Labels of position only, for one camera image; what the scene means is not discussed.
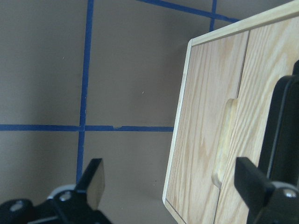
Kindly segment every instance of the metal bolt head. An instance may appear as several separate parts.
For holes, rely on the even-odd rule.
[[[71,198],[71,192],[66,191],[59,197],[59,200],[62,202],[65,202],[65,201],[69,200],[70,198]]]
[[[17,211],[19,209],[23,208],[23,202],[22,201],[16,201],[11,207],[10,207],[10,211],[14,212]]]
[[[288,188],[284,189],[284,194],[285,194],[286,197],[290,197],[290,198],[297,197],[296,192],[294,190],[288,189]]]

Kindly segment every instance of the blue tape line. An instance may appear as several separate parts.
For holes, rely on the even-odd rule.
[[[214,18],[217,20],[224,20],[224,21],[228,21],[228,22],[238,22],[239,21],[238,19],[235,19],[235,18],[229,18],[224,15],[211,13],[211,12],[207,12],[207,11],[203,11],[203,10],[199,10],[199,9],[195,9],[195,8],[190,8],[190,7],[186,7],[186,6],[181,6],[178,4],[174,4],[174,3],[170,3],[170,2],[162,1],[162,0],[137,0],[137,1],[145,2],[145,3],[149,3],[152,5],[161,6],[161,7],[165,7],[165,8],[171,8],[171,9],[175,9],[178,11],[191,13],[191,14],[195,14],[195,15],[201,15],[201,16],[205,16],[205,17],[209,17],[209,18]]]
[[[87,15],[86,15],[86,28],[85,28],[81,105],[80,105],[80,128],[81,128],[81,131],[79,132],[79,139],[78,139],[76,182],[78,182],[79,179],[81,178],[82,167],[83,167],[84,138],[85,138],[85,124],[86,124],[86,103],[87,103],[87,90],[88,90],[88,72],[89,72],[90,49],[91,49],[92,28],[93,28],[93,4],[94,4],[94,0],[88,0]]]
[[[85,132],[79,132],[76,183],[79,182],[81,175],[82,175],[83,156],[84,156],[84,140],[85,140]]]
[[[213,0],[212,13],[214,13],[214,14],[216,13],[216,8],[217,8],[217,0]],[[214,25],[215,25],[215,19],[211,18],[209,32],[214,30]]]
[[[47,131],[47,132],[78,132],[78,126],[64,125],[1,125],[0,131]]]
[[[93,132],[173,132],[173,127],[146,127],[146,126],[105,126],[105,125],[86,125],[86,131]]]

